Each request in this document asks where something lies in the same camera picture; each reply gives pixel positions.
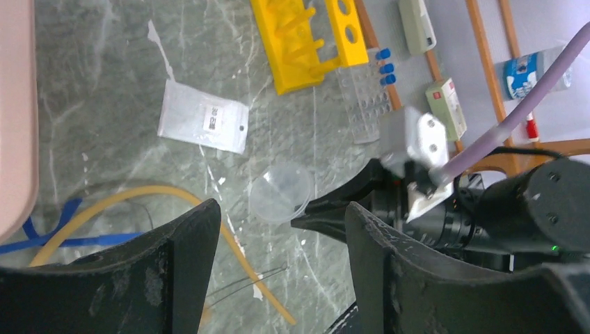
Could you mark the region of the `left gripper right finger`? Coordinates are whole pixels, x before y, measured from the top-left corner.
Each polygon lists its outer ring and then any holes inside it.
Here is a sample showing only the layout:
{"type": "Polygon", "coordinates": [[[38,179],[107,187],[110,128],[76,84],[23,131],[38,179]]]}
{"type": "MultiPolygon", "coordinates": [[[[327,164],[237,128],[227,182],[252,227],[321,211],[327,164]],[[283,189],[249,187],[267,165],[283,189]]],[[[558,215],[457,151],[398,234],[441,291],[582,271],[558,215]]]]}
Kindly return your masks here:
{"type": "Polygon", "coordinates": [[[588,333],[589,265],[508,274],[439,253],[357,203],[345,214],[364,333],[588,333]]]}

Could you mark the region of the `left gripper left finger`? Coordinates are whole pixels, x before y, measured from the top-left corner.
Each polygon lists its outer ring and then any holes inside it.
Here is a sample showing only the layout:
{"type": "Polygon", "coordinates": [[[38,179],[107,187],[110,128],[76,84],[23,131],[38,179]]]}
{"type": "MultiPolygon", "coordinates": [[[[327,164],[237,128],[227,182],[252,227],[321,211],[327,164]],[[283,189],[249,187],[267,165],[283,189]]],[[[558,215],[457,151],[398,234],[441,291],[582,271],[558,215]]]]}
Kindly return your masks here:
{"type": "Polygon", "coordinates": [[[197,333],[221,226],[204,201],[70,264],[1,269],[2,333],[197,333]]]}

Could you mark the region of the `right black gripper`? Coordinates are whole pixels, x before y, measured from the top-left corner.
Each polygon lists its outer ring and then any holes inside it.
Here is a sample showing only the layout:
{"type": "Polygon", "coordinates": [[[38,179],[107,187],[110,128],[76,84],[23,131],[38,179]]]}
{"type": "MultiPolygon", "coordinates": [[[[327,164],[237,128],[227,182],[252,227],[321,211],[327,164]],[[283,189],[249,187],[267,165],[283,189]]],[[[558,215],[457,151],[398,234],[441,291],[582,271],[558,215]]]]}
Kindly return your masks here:
{"type": "Polygon", "coordinates": [[[481,175],[467,174],[450,198],[409,221],[401,198],[405,190],[392,183],[392,173],[378,159],[371,159],[347,183],[309,202],[303,215],[292,219],[290,225],[345,242],[346,208],[356,202],[385,224],[431,248],[488,251],[488,235],[473,216],[483,191],[481,175]]]}

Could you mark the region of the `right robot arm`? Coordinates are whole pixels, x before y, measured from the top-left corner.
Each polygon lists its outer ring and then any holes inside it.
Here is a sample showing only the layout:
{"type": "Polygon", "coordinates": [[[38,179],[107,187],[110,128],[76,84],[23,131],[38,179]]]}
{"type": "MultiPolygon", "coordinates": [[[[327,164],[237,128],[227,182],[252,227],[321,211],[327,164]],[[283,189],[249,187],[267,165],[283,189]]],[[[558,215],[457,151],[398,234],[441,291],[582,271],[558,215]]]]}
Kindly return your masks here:
{"type": "Polygon", "coordinates": [[[410,219],[404,183],[377,159],[351,180],[311,201],[293,228],[345,241],[346,207],[358,203],[386,225],[442,253],[503,270],[589,253],[589,166],[560,158],[486,189],[454,187],[448,199],[410,219]]]}

